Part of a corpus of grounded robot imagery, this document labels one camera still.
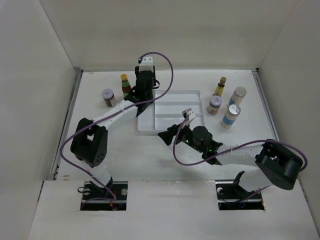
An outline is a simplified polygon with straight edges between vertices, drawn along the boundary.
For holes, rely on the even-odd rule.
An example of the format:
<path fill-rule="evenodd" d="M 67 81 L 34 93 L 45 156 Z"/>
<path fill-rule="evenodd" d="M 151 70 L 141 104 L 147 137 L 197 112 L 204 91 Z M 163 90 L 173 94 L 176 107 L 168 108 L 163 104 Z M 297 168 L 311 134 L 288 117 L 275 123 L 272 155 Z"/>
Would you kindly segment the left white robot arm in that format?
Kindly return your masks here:
<path fill-rule="evenodd" d="M 116 112 L 118 115 L 102 123 L 102 126 L 94 124 L 94 120 L 82 118 L 77 125 L 79 131 L 89 125 L 90 128 L 84 130 L 72 140 L 70 151 L 76 159 L 82 162 L 85 169 L 93 174 L 100 183 L 93 180 L 96 185 L 95 193 L 100 199 L 108 199 L 112 195 L 112 178 L 107 172 L 107 168 L 102 164 L 107 155 L 108 133 L 121 123 L 138 117 L 147 107 L 153 103 L 154 87 L 156 86 L 155 66 L 142 65 L 135 67 L 135 86 L 128 95 L 114 107 L 107 116 Z"/>

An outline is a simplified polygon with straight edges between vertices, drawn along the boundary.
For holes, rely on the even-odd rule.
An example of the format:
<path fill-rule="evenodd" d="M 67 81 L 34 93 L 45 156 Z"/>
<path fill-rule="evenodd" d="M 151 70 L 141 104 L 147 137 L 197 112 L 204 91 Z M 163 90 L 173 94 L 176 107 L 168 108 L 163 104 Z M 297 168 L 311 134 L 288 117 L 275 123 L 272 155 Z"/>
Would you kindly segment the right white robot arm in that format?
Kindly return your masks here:
<path fill-rule="evenodd" d="M 226 146 L 213 139 L 204 126 L 172 125 L 158 136 L 167 146 L 184 143 L 201 154 L 201 162 L 210 165 L 252 166 L 235 177 L 232 192 L 238 198 L 268 186 L 292 190 L 297 177 L 307 166 L 306 156 L 286 143 L 273 139 L 254 140 L 239 146 Z"/>

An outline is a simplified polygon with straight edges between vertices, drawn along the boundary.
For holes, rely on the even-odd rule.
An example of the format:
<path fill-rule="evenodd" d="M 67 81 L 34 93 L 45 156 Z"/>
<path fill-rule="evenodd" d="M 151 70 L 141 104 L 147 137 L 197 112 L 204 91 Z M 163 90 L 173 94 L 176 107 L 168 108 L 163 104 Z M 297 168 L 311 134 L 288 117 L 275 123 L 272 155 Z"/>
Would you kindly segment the yellow cap chili sauce bottle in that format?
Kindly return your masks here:
<path fill-rule="evenodd" d="M 123 96 L 126 97 L 129 92 L 132 90 L 132 87 L 130 85 L 130 82 L 128 80 L 128 76 L 126 74 L 122 74 L 120 76 L 121 79 L 121 87 L 122 87 L 122 92 L 123 92 Z"/>

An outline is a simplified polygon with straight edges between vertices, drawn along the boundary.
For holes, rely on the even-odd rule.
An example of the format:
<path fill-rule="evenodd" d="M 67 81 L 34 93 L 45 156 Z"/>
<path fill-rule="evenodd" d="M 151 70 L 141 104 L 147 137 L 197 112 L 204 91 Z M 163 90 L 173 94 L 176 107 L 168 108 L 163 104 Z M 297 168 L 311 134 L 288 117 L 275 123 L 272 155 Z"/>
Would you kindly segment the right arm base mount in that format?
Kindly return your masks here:
<path fill-rule="evenodd" d="M 241 171 L 233 181 L 218 180 L 215 182 L 217 204 L 220 211 L 265 210 L 260 191 L 248 192 L 239 186 Z"/>

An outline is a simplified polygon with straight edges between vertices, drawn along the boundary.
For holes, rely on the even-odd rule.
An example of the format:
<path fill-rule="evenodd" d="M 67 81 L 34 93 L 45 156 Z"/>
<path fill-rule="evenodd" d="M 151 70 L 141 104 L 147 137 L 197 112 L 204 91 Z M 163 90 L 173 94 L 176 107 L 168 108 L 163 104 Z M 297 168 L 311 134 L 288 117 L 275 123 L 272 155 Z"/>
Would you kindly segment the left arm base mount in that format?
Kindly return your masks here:
<path fill-rule="evenodd" d="M 113 181 L 107 185 L 112 193 L 103 187 L 86 181 L 77 189 L 81 194 L 81 211 L 126 211 L 129 183 Z"/>

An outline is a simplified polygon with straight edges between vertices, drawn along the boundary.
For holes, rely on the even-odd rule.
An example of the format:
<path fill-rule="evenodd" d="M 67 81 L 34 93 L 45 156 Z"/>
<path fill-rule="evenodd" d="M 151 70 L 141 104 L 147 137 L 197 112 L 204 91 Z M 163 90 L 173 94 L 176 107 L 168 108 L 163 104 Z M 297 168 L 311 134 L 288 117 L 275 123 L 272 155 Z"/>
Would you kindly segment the white lid dark sauce jar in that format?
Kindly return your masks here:
<path fill-rule="evenodd" d="M 117 104 L 114 92 L 110 88 L 106 88 L 101 92 L 101 96 L 108 107 L 114 107 Z"/>

